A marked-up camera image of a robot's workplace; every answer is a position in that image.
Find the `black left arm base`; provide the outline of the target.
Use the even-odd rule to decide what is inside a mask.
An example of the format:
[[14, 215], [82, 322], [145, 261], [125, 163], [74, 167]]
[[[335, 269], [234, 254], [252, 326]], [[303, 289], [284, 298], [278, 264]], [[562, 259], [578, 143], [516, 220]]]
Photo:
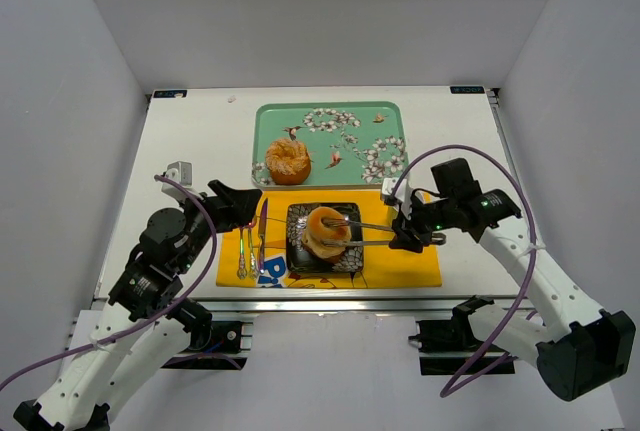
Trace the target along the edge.
[[253, 324], [243, 321], [212, 321], [209, 334], [167, 361], [162, 369], [240, 371], [251, 349]]

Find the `metal serving tongs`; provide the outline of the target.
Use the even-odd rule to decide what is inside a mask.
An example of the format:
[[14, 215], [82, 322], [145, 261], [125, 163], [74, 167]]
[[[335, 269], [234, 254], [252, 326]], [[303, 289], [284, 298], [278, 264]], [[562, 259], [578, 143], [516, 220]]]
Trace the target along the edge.
[[[377, 231], [393, 232], [393, 229], [390, 226], [351, 221], [346, 217], [343, 217], [341, 219], [322, 218], [321, 223], [327, 228], [360, 227], [365, 229], [373, 229]], [[435, 232], [431, 235], [431, 238], [428, 240], [428, 245], [440, 246], [440, 245], [444, 245], [446, 241], [447, 241], [447, 238], [443, 233]]]

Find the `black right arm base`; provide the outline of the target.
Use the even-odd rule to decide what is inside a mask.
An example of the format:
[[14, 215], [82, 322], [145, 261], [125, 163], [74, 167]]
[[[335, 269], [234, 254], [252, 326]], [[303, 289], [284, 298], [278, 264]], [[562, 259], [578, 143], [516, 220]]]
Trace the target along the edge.
[[[416, 332], [408, 337], [408, 342], [419, 352], [422, 376], [452, 376], [482, 344], [475, 339], [465, 339], [454, 331], [450, 320], [427, 319], [416, 322]], [[465, 371], [465, 376], [493, 365], [503, 353], [502, 349], [492, 345], [478, 362]], [[515, 365], [513, 362], [499, 363], [488, 374], [515, 374]]]

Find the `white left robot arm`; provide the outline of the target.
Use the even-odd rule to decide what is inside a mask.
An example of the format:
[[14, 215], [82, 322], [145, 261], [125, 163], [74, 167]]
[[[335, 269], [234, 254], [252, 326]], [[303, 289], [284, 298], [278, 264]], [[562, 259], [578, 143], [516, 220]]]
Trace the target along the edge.
[[217, 237], [251, 222], [262, 193], [218, 180], [211, 195], [194, 194], [162, 176], [177, 202], [148, 219], [125, 269], [109, 293], [87, 344], [40, 397], [20, 403], [15, 420], [26, 430], [106, 430], [135, 391], [182, 351], [205, 356], [222, 341], [212, 314], [190, 299], [181, 275]]

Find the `pale speckled bagel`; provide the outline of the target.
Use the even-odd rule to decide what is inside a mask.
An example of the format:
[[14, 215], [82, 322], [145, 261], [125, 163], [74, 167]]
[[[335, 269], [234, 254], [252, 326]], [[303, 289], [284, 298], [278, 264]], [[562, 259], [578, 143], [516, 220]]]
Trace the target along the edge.
[[309, 236], [304, 236], [301, 244], [311, 254], [325, 261], [338, 260], [346, 251], [344, 246], [325, 245]]

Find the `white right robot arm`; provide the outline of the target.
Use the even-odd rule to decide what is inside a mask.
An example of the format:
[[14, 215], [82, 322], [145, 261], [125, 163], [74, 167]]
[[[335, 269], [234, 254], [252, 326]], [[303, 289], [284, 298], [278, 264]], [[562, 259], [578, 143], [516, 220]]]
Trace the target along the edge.
[[474, 296], [453, 308], [434, 337], [420, 332], [413, 341], [424, 351], [472, 351], [464, 371], [496, 346], [507, 358], [536, 368], [563, 401], [625, 375], [635, 324], [623, 311], [607, 312], [565, 273], [538, 243], [526, 207], [502, 190], [482, 191], [463, 158], [434, 166], [432, 175], [432, 202], [404, 176], [384, 180], [381, 198], [396, 213], [391, 248], [422, 252], [444, 244], [449, 229], [465, 232], [502, 265], [520, 287], [517, 301], [528, 299], [540, 320], [517, 316], [518, 304], [503, 309], [491, 298]]

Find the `brown bread slice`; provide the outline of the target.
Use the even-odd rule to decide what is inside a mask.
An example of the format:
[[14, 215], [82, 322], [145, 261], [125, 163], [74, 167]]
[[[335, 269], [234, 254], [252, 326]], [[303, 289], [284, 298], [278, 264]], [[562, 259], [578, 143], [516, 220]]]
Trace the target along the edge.
[[313, 257], [330, 264], [338, 263], [346, 251], [343, 246], [326, 245], [314, 241], [305, 241], [302, 243], [302, 247]]

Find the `glazed orange donut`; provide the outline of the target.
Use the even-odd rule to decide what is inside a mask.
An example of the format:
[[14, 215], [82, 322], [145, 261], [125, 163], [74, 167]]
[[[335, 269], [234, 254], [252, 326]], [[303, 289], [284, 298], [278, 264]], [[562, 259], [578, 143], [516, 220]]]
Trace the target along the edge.
[[351, 229], [345, 217], [336, 209], [320, 206], [311, 211], [307, 218], [307, 231], [316, 241], [327, 240], [349, 242]]

